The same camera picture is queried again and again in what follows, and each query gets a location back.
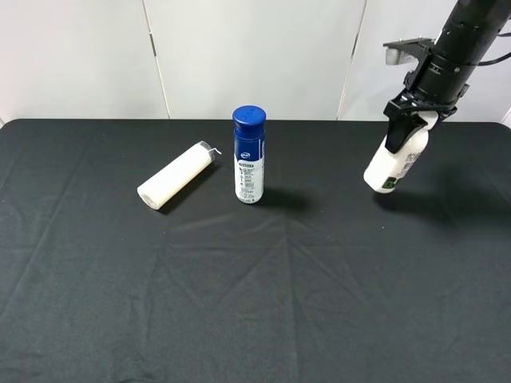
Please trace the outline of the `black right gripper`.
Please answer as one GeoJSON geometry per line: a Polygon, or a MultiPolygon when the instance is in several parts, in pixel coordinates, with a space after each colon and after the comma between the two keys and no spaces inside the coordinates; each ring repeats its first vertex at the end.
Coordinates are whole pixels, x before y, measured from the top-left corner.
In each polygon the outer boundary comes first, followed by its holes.
{"type": "Polygon", "coordinates": [[[395,98],[388,101],[383,111],[383,114],[389,118],[385,148],[389,152],[398,152],[411,136],[427,125],[426,121],[418,115],[419,112],[436,112],[438,120],[435,126],[439,126],[457,110],[454,104],[439,104],[425,100],[406,89],[402,90],[395,98]]]}

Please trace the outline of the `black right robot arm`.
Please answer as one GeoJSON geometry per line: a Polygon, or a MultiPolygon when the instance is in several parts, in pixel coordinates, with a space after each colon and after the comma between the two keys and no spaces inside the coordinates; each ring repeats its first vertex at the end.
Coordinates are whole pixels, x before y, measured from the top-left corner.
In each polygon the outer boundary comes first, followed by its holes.
{"type": "Polygon", "coordinates": [[[509,1],[458,1],[437,38],[388,42],[386,64],[402,65],[417,60],[403,81],[405,86],[390,100],[384,115],[389,118],[385,147],[397,153],[420,129],[432,112],[439,121],[457,112],[456,104],[469,88],[467,81],[478,66],[494,65],[482,58],[510,18],[509,1]]]}

